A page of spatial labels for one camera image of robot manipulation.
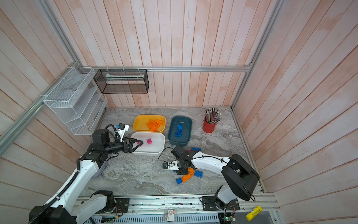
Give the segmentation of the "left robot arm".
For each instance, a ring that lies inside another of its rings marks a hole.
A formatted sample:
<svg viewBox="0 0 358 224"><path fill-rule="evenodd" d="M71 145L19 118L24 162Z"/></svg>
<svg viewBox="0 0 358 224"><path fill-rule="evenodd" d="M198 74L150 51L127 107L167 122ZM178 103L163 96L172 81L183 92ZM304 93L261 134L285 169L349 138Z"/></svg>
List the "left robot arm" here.
<svg viewBox="0 0 358 224"><path fill-rule="evenodd" d="M95 213L118 211L113 192L98 190L77 209L73 206L89 180L101 171L119 152L133 153L143 141L124 136L129 126L119 124L98 129L92 134L93 142L77 159L76 169L59 191L43 206L36 206L29 214L31 224L83 224Z"/></svg>

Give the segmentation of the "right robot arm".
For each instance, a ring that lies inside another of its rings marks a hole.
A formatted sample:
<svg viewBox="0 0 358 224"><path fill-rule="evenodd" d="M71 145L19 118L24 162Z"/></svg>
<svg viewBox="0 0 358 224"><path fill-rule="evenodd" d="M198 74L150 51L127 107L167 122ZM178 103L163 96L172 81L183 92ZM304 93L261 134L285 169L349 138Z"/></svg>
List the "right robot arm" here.
<svg viewBox="0 0 358 224"><path fill-rule="evenodd" d="M202 169L217 173L225 179L226 184L220 186L214 196L200 199L203 210L223 210L237 199L255 201L253 192L260 176L241 156L233 154L231 157L218 157L195 149L188 151L182 146L176 146L171 153L176 160L164 162L163 169L173 170L182 176L177 184L184 183L188 175L201 176Z"/></svg>

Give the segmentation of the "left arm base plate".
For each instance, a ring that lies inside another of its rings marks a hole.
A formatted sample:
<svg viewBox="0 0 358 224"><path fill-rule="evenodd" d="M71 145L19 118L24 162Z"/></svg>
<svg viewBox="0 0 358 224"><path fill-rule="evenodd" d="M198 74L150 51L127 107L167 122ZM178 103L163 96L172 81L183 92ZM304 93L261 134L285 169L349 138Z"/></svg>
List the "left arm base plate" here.
<svg viewBox="0 0 358 224"><path fill-rule="evenodd" d="M115 198L114 204L110 205L109 209L104 209L105 213L124 215L129 209L129 198Z"/></svg>

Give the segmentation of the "orange lego brick hollow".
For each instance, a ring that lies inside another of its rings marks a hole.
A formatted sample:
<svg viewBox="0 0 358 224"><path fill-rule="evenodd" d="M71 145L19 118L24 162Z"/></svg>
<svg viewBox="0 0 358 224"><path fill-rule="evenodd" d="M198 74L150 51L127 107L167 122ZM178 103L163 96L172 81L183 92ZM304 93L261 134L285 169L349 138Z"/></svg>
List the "orange lego brick hollow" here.
<svg viewBox="0 0 358 224"><path fill-rule="evenodd" d="M152 125L152 127L150 128L150 131L151 132L156 132L159 128L160 128L160 125L155 124L155 125Z"/></svg>

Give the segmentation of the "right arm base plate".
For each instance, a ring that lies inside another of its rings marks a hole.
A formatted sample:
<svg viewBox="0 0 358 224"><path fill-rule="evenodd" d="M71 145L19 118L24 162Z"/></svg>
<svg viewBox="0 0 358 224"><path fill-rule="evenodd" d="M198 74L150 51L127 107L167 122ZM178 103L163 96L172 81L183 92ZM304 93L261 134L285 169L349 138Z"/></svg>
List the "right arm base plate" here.
<svg viewBox="0 0 358 224"><path fill-rule="evenodd" d="M228 203L221 201L216 196L204 196L200 198L204 211L239 211L240 206L237 197L232 197Z"/></svg>

